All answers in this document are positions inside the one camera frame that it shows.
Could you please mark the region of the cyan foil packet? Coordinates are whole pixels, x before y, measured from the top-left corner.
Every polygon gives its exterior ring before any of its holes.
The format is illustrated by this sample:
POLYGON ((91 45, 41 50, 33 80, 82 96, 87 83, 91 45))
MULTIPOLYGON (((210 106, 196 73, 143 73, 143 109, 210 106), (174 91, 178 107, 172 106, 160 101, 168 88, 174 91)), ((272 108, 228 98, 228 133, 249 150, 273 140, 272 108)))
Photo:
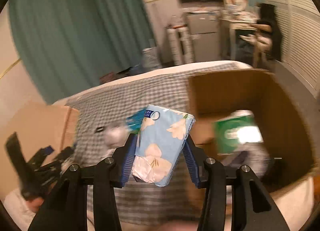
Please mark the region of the cyan foil packet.
POLYGON ((134 115, 127 117, 125 120, 126 125, 130 132, 139 133, 146 109, 137 111, 134 115))

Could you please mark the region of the brown cardboard box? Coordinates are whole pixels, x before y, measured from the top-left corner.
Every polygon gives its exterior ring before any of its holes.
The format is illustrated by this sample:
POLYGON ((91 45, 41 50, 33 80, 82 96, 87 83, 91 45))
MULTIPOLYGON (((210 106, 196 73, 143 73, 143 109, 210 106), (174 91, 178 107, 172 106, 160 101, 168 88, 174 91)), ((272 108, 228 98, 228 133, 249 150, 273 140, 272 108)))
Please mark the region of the brown cardboard box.
POLYGON ((305 121, 273 74, 260 69, 199 73, 189 78, 188 86, 195 144, 210 144, 220 156, 241 144, 262 145, 271 158, 279 158, 263 177, 270 192, 316 169, 305 121))

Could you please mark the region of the green white medicine box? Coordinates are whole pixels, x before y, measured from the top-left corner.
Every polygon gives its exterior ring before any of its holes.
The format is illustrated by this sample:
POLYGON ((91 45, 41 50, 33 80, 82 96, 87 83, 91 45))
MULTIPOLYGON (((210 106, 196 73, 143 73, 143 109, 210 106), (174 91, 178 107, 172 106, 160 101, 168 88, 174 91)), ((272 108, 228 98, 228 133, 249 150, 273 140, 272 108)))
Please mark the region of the green white medicine box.
POLYGON ((231 154, 247 143, 262 143, 263 137, 254 114, 249 110, 237 110, 213 123, 217 152, 231 154))

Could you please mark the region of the checkered bed sheet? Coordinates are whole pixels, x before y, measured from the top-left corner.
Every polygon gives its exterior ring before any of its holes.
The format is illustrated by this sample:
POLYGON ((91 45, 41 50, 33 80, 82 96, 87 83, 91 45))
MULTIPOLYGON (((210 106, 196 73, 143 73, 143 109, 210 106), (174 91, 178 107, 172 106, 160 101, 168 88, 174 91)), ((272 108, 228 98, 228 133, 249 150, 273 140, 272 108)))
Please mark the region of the checkered bed sheet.
MULTIPOLYGON (((188 108, 188 79, 197 73, 247 69, 237 61, 192 63, 129 76, 59 100, 59 105, 77 109, 80 118, 75 137, 74 160, 81 167, 103 160, 103 137, 114 122, 124 122, 147 105, 185 112, 188 108)), ((137 182, 130 172, 137 136, 125 138, 125 146, 114 160, 113 172, 121 174, 122 188, 115 188, 117 210, 122 224, 155 226, 170 220, 197 220, 200 210, 187 197, 189 171, 180 155, 170 183, 165 187, 137 182)))

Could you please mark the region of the blue floral tissue pack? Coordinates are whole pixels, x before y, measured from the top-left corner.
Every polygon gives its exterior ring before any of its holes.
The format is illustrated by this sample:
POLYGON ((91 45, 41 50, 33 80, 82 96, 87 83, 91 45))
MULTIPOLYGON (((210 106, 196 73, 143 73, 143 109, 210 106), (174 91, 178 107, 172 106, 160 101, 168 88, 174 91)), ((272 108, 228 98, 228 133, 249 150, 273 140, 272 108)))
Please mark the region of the blue floral tissue pack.
POLYGON ((148 105, 138 135, 132 175, 145 183, 167 186, 194 122, 192 114, 148 105))

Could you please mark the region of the white vanity desk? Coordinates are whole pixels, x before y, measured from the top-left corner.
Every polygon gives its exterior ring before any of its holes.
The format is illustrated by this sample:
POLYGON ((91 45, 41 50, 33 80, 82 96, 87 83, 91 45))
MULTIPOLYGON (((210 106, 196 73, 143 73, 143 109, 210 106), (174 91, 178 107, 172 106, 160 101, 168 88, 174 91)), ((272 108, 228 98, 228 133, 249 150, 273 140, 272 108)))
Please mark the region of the white vanity desk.
POLYGON ((272 50, 272 27, 268 24, 221 18, 223 31, 222 56, 232 61, 244 61, 254 68, 268 65, 272 50))

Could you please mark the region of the grey mini fridge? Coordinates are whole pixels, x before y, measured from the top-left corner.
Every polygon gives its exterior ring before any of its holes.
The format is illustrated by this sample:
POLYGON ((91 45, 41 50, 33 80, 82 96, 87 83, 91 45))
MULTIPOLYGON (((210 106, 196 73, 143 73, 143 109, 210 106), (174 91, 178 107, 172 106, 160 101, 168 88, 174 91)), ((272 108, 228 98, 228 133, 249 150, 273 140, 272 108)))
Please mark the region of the grey mini fridge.
POLYGON ((185 15, 196 62, 221 60, 220 20, 215 13, 185 15))

